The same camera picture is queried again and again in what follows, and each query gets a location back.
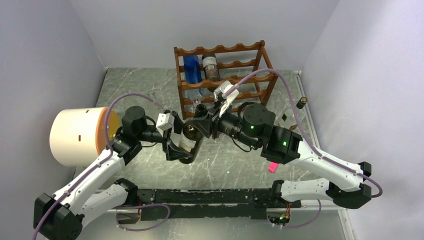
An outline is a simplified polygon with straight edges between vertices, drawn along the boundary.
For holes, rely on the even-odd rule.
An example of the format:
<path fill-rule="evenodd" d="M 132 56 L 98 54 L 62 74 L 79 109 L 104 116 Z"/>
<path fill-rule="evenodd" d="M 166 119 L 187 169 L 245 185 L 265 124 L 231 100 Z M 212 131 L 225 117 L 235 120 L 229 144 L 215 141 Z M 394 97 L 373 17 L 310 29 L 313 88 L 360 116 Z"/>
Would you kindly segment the labelled green wine bottle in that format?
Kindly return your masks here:
<path fill-rule="evenodd" d="M 212 82 L 218 82 L 221 80 L 218 68 L 218 62 L 216 55 L 213 53 L 202 55 L 203 71 L 206 79 Z"/>

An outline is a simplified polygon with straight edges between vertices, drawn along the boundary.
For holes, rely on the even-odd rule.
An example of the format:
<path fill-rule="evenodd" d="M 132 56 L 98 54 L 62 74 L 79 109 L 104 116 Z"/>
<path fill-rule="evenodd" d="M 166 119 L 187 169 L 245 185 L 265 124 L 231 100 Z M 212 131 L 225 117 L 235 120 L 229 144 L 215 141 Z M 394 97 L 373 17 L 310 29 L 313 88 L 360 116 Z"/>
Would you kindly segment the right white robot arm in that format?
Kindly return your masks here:
<path fill-rule="evenodd" d="M 275 207 L 300 200 L 329 200 L 342 208 L 358 209 L 372 199 L 372 188 L 364 183 L 372 172 L 369 163 L 349 163 L 309 146 L 304 137 L 274 125 L 275 113 L 259 103 L 247 105 L 242 117 L 231 112 L 220 114 L 220 110 L 216 105 L 188 123 L 206 138 L 224 134 L 254 150 L 260 149 L 267 161 L 297 165 L 320 177 L 274 181 L 269 199 Z"/>

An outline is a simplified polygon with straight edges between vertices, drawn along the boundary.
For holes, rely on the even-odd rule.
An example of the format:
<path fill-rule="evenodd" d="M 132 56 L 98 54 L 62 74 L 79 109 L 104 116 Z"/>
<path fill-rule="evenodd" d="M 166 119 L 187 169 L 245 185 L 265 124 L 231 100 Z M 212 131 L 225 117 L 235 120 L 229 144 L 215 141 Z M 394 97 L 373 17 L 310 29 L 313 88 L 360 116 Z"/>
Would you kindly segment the clear square liquor bottle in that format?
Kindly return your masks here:
<path fill-rule="evenodd" d="M 288 105 L 284 108 L 282 114 L 278 118 L 278 126 L 282 128 L 286 128 L 290 131 L 294 131 L 298 127 L 298 123 L 296 122 L 295 113 L 301 122 L 305 116 L 305 106 L 308 102 L 308 99 L 305 96 L 302 96 L 295 105 L 293 109 L 291 105 Z"/>

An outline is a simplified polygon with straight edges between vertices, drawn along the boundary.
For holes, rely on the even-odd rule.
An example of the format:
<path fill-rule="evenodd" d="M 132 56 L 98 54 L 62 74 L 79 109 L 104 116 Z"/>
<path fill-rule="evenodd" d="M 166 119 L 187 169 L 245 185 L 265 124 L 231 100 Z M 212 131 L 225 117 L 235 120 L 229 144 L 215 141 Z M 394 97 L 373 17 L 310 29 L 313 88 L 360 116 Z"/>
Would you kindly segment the dark green wine bottle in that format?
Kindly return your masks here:
<path fill-rule="evenodd" d="M 191 164 L 195 161 L 203 142 L 203 138 L 203 134 L 189 123 L 189 119 L 186 120 L 183 125 L 178 146 L 189 152 L 192 156 L 179 159 L 182 164 Z"/>

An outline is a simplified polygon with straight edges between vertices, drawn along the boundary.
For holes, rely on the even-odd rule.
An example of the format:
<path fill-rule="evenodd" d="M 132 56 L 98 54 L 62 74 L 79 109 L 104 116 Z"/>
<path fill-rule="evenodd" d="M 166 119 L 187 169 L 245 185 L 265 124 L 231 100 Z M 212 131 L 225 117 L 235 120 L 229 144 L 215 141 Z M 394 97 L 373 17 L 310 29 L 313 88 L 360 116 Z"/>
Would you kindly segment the blue square glass bottle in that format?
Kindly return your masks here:
<path fill-rule="evenodd" d="M 199 84 L 202 82 L 201 68 L 197 55 L 188 55 L 183 57 L 184 75 L 188 84 Z M 186 90 L 188 99 L 193 105 L 200 104 L 205 99 L 203 88 Z"/>

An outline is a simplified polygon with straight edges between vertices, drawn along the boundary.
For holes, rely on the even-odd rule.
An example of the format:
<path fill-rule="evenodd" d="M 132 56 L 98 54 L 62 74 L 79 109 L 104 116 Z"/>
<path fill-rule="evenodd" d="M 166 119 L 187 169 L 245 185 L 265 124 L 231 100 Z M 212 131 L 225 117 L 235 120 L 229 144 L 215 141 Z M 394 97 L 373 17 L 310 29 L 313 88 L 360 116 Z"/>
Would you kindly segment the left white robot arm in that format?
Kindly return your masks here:
<path fill-rule="evenodd" d="M 90 222 L 114 207 L 141 207 L 138 187 L 120 178 L 101 193 L 96 190 L 123 169 L 143 149 L 142 142 L 160 143 L 168 161 L 191 157 L 175 145 L 171 133 L 181 134 L 184 122 L 175 111 L 160 113 L 157 120 L 140 106 L 128 108 L 122 125 L 106 148 L 74 180 L 52 195 L 41 194 L 34 203 L 33 239 L 75 240 Z"/>

